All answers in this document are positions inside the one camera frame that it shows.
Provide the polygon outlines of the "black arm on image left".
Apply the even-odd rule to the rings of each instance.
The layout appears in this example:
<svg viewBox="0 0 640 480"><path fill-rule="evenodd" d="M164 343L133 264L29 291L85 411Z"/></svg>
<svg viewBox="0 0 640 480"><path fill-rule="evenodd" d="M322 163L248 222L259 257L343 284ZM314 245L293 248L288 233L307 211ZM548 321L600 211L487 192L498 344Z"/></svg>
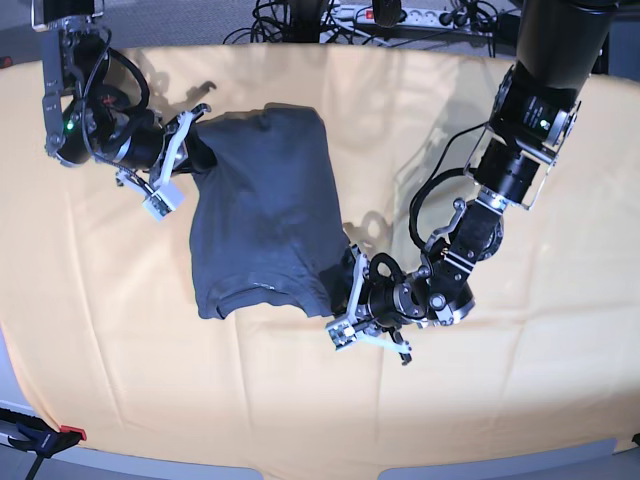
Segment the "black arm on image left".
<svg viewBox="0 0 640 480"><path fill-rule="evenodd" d="M66 167L93 159L116 170L116 183L165 203L175 175L212 168L216 158L196 122L207 104L164 122L150 106L142 71L114 49L100 1L34 1L41 36L45 150Z"/></svg>

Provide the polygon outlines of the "black arm on image right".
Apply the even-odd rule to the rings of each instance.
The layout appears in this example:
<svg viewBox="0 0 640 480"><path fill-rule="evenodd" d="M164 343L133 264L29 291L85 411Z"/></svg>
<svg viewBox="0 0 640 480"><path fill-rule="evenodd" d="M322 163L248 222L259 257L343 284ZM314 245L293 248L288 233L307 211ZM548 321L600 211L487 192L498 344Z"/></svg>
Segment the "black arm on image right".
<svg viewBox="0 0 640 480"><path fill-rule="evenodd" d="M579 94L605 43L617 1L527 1L521 9L514 64L496 93L488 120L466 164L435 168L409 205L409 235L420 266L405 272L388 254L352 252L354 268L344 311L325 329L337 350L366 342L412 359L403 338L408 325L452 326L475 299L474 267L499 249L503 215L530 209L570 134ZM442 183L467 177L475 198L456 198L449 223L422 237L421 208Z"/></svg>

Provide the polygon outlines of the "black robot base post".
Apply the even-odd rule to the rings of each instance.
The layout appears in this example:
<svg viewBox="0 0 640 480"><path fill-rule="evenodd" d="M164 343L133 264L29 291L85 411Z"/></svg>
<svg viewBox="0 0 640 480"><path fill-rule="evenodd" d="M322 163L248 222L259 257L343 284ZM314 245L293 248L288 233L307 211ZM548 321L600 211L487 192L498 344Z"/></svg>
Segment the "black robot base post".
<svg viewBox="0 0 640 480"><path fill-rule="evenodd" d="M286 28L287 43L318 43L322 15L326 10L323 0L288 0L290 20Z"/></svg>

